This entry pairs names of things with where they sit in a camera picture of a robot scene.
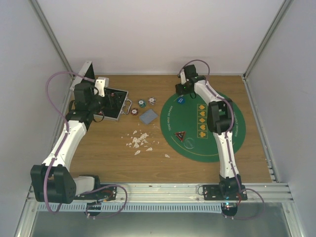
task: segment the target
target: gray square object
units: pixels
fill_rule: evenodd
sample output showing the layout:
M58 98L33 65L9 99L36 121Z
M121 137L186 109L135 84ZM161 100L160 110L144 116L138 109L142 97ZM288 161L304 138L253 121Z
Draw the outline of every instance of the gray square object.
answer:
M151 123L155 118L157 118L158 115L152 110L149 109L146 112L144 112L139 119L141 120L141 122L143 122L144 124L149 124Z

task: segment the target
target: triangular dealer button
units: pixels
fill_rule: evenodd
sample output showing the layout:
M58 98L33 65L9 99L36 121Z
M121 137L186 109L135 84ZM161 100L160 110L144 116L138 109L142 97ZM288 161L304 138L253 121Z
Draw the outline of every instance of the triangular dealer button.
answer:
M186 132L176 132L174 135L176 135L177 138L179 138L179 140L183 142Z

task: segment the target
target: wooden table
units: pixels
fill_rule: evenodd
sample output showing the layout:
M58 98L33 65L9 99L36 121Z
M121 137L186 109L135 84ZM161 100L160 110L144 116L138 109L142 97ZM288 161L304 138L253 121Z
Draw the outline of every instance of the wooden table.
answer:
M160 114L165 101L175 93L176 76L107 76L111 88L128 90L129 98L141 115L148 108ZM214 89L230 97L241 109L246 122L246 138L235 154L237 167L244 183L271 182L259 133L241 77L212 76ZM139 108L139 99L155 97L156 104ZM138 149L126 144L132 141L133 132L149 134L148 147ZM72 160L71 175L99 175L102 182L180 182L218 183L219 162L193 161L175 152L165 141L159 117L144 125L138 116L122 115L119 122L92 123L81 140Z

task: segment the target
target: white backdrop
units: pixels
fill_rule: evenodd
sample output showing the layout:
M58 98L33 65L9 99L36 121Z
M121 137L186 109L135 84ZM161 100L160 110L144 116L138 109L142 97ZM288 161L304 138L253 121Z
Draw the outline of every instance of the white backdrop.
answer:
M0 236L12 237L30 188L30 170L50 152L57 123L45 83L65 68L28 1L1 0L0 9ZM69 82L61 76L51 83L58 107Z
M249 75L280 181L314 237L316 1L296 0Z
M191 59L245 72L282 0L39 0L73 70L174 74ZM205 73L205 67L198 67Z

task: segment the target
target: green felt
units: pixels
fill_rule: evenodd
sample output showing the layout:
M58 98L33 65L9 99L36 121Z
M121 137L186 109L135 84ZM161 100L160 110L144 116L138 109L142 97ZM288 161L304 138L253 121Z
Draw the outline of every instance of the green felt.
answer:
M184 104L179 104L179 96L174 94L164 104L160 114L160 127L168 144L181 155L202 162L219 161L218 150L213 133L208 131L207 105L197 95L192 99L184 95ZM234 103L235 124L233 127L233 148L236 153L246 136L246 124L243 115ZM181 142L175 133L185 131Z

